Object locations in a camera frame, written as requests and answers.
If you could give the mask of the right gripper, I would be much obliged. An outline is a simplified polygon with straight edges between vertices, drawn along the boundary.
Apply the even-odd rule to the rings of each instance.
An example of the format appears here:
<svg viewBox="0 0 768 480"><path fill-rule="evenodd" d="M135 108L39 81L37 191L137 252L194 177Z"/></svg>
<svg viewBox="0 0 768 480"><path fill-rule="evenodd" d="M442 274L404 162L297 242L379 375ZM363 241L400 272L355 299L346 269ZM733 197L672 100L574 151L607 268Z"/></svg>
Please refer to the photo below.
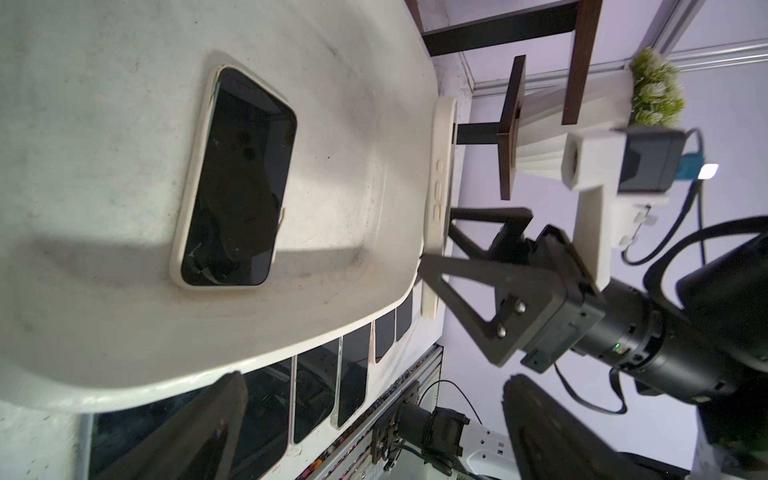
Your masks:
<svg viewBox="0 0 768 480"><path fill-rule="evenodd" d="M521 350L521 364L543 373L604 318L606 300L561 229L525 237L532 219L524 207L452 208L449 238L473 260L424 254L418 274L491 364ZM495 315L483 319L447 276L492 287Z"/></svg>

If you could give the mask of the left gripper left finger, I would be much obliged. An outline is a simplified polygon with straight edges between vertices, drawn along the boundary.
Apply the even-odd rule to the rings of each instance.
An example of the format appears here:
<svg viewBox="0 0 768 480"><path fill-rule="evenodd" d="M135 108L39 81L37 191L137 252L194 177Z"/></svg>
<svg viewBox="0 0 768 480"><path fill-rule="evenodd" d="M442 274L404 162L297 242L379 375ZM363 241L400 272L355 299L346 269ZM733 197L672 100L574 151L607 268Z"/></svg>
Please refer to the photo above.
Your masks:
<svg viewBox="0 0 768 480"><path fill-rule="evenodd" d="M246 407L244 376L221 377L100 479L227 479Z"/></svg>

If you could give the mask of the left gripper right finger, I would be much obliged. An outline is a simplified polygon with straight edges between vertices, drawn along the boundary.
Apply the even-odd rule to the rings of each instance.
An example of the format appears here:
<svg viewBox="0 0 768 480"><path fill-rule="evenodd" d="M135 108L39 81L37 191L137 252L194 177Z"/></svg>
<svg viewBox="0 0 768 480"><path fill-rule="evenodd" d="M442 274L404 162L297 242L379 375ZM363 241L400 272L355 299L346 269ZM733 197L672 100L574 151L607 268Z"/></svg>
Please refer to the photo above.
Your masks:
<svg viewBox="0 0 768 480"><path fill-rule="evenodd" d="M523 479L648 477L524 375L505 383L502 406Z"/></svg>

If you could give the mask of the white case phone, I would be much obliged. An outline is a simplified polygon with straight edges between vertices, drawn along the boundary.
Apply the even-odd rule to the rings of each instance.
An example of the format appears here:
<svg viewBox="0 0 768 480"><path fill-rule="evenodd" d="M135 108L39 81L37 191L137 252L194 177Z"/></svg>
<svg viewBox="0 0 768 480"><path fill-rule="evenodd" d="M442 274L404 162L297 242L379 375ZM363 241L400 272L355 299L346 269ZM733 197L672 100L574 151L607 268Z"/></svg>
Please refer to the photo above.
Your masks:
<svg viewBox="0 0 768 480"><path fill-rule="evenodd" d="M258 479L285 454L289 360L95 416L92 479Z"/></svg>

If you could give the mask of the cream case phone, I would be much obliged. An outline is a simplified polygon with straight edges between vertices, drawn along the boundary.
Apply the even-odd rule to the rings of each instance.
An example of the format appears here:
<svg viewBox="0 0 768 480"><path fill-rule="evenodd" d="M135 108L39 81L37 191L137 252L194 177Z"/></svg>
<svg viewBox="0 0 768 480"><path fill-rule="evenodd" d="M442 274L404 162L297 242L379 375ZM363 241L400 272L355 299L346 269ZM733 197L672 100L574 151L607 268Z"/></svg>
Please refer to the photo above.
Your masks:
<svg viewBox="0 0 768 480"><path fill-rule="evenodd" d="M430 142L429 183L425 204L423 253L442 257L448 231L457 130L457 99L436 100Z"/></svg>

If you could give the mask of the clear case phone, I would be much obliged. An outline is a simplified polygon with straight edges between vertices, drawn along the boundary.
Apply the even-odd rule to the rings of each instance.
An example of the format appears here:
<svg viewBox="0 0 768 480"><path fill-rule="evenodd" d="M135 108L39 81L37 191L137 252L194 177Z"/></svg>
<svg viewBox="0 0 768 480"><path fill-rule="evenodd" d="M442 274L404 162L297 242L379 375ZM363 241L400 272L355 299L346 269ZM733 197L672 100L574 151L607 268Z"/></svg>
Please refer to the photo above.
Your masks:
<svg viewBox="0 0 768 480"><path fill-rule="evenodd" d="M333 411L338 375L339 340L297 356L293 443L301 443Z"/></svg>

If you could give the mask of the light blue case phone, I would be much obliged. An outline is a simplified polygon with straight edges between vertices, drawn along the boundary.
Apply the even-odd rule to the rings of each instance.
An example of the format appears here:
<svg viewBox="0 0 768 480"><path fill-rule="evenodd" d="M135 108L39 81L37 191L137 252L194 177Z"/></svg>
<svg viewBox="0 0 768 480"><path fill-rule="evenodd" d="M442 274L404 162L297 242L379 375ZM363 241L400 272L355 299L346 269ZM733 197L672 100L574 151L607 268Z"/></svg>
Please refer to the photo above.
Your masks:
<svg viewBox="0 0 768 480"><path fill-rule="evenodd" d="M375 362L379 363L395 342L396 312L384 314L375 321Z"/></svg>

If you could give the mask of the pink case phone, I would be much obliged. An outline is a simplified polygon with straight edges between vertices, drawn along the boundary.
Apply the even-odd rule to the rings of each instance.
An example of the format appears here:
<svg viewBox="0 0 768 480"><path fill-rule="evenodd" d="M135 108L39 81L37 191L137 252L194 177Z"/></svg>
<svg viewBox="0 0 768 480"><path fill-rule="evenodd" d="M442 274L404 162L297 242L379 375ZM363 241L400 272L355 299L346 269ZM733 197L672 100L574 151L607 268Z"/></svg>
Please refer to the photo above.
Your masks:
<svg viewBox="0 0 768 480"><path fill-rule="evenodd" d="M371 327L365 325L342 338L337 427L341 429L366 397Z"/></svg>

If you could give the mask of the white plastic storage box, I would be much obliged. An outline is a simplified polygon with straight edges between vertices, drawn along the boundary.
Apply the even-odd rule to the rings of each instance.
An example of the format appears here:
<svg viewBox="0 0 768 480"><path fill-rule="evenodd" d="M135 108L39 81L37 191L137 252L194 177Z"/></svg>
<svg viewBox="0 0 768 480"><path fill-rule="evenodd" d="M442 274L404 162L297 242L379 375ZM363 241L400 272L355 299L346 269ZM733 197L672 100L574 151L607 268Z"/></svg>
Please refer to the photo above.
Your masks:
<svg viewBox="0 0 768 480"><path fill-rule="evenodd" d="M129 408L372 321L428 240L402 1L5 1L1 397Z"/></svg>

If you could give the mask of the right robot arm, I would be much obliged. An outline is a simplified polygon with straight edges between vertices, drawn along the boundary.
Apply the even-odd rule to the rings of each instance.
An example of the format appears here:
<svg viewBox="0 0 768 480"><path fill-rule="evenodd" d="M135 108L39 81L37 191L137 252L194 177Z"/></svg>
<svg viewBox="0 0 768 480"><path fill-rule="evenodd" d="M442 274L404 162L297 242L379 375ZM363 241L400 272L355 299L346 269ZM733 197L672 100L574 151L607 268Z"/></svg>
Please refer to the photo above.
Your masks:
<svg viewBox="0 0 768 480"><path fill-rule="evenodd" d="M524 234L526 208L451 212L460 258L424 254L420 278L486 359L523 353L543 373L567 351L593 357L644 395L721 401L767 378L767 220L723 222L686 236L641 289L596 286L566 233Z"/></svg>

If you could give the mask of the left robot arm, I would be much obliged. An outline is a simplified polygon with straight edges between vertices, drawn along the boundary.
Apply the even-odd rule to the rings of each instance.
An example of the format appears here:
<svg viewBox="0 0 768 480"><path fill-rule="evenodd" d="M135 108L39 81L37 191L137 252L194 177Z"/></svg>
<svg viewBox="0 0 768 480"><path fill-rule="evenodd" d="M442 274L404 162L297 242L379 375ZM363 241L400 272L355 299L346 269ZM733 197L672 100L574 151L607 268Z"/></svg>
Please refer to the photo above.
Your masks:
<svg viewBox="0 0 768 480"><path fill-rule="evenodd" d="M94 479L258 479L285 453L287 407L250 400L227 374L130 449L100 445ZM392 467L407 451L440 473L467 479L652 479L611 449L524 375L506 382L508 433L499 436L455 410L426 410L402 394L380 413L364 448Z"/></svg>

